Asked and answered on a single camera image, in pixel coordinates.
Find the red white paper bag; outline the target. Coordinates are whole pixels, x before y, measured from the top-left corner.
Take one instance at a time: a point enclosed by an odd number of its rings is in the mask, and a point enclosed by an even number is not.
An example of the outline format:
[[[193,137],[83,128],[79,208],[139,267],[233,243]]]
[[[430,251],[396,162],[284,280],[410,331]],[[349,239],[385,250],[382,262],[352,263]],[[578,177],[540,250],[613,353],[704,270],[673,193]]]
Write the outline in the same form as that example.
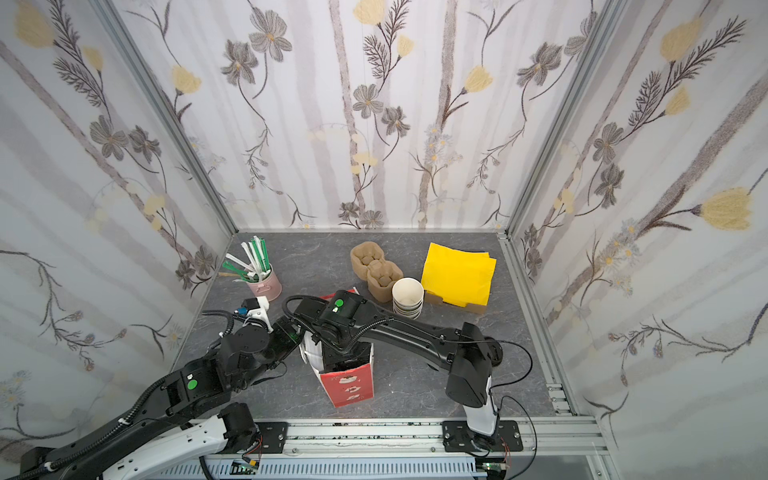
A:
[[[358,343],[349,354],[325,350],[319,340],[306,332],[300,344],[302,360],[308,364],[335,408],[374,397],[374,347]]]

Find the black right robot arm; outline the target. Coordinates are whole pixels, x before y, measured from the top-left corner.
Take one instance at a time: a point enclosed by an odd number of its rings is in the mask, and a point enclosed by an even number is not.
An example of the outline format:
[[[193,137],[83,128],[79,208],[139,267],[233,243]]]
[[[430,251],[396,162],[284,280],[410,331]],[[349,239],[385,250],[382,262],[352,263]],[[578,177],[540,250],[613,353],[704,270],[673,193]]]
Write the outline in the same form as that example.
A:
[[[282,310],[298,328],[302,357],[317,373],[350,373],[371,363],[374,341],[397,347],[447,372],[445,394],[466,416],[462,431],[453,430],[455,423],[444,425],[448,451],[489,455],[515,449],[503,437],[506,428],[492,396],[493,371],[503,361],[502,342],[484,335],[478,326],[425,324],[345,290],[329,298],[290,296]]]

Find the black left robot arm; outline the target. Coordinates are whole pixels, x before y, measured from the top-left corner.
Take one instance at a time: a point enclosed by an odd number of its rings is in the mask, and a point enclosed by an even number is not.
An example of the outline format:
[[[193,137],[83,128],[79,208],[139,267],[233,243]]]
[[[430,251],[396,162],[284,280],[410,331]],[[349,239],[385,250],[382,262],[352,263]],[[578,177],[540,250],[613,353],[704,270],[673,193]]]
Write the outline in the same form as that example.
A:
[[[273,324],[226,313],[227,326],[201,357],[147,387],[124,413],[59,448],[22,457],[21,479],[140,479],[190,459],[257,448],[249,407],[234,394],[266,381],[300,344],[285,317]]]

